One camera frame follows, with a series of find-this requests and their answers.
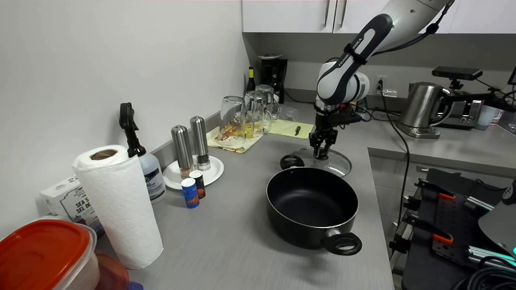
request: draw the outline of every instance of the coffee maker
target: coffee maker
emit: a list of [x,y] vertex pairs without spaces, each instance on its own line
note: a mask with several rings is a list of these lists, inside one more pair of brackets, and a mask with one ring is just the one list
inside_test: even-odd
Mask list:
[[259,84],[273,87],[273,94],[278,97],[278,103],[285,100],[286,58],[280,55],[259,57]]

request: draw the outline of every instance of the white plate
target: white plate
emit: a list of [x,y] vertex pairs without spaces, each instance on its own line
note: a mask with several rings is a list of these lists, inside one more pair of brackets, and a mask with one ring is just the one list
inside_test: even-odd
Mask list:
[[[209,184],[212,184],[214,181],[217,181],[223,173],[223,163],[219,158],[209,157],[209,165],[210,165],[209,170],[201,171],[206,187]],[[178,170],[177,161],[173,161],[164,168],[162,181],[164,181],[165,187],[169,187],[172,190],[180,190],[181,179],[180,179],[180,170]]]

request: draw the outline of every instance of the spray bottle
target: spray bottle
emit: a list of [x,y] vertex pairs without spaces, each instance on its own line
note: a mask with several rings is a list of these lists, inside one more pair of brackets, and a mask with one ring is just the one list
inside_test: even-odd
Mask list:
[[149,200],[157,200],[164,194],[161,166],[156,157],[146,153],[144,147],[140,145],[135,136],[138,128],[133,123],[133,110],[130,103],[120,103],[119,126],[123,129],[127,137],[128,157],[136,155],[140,160]]

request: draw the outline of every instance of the salt shaker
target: salt shaker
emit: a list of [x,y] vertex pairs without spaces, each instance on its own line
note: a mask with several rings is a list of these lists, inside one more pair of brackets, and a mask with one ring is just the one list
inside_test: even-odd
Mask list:
[[207,155],[207,142],[206,142],[206,124],[199,116],[193,116],[190,120],[193,145],[196,150],[196,168],[201,171],[209,170],[209,155]]
[[191,152],[190,152],[190,142],[188,142],[188,129],[183,126],[173,126],[172,128],[172,141],[175,147],[175,157],[177,165],[180,170],[180,178],[188,178],[193,161],[191,161]]

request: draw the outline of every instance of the gray countertop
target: gray countertop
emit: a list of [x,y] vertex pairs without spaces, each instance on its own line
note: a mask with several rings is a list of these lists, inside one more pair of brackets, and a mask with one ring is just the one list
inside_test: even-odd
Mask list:
[[[312,118],[310,107],[294,107],[296,120]],[[409,141],[415,160],[516,176],[516,139],[506,131],[439,131],[438,141]],[[388,123],[377,121],[351,124],[338,134],[333,150],[352,163],[344,181],[359,199],[352,232],[362,250],[354,257],[288,245],[265,219],[265,186],[278,171],[278,158],[306,145],[307,141],[264,136],[243,155],[212,149],[223,174],[206,187],[206,199],[194,210],[186,210],[180,192],[172,190],[152,205],[164,252],[146,269],[131,271],[130,281],[157,290],[393,289],[369,155],[399,158],[401,142]]]

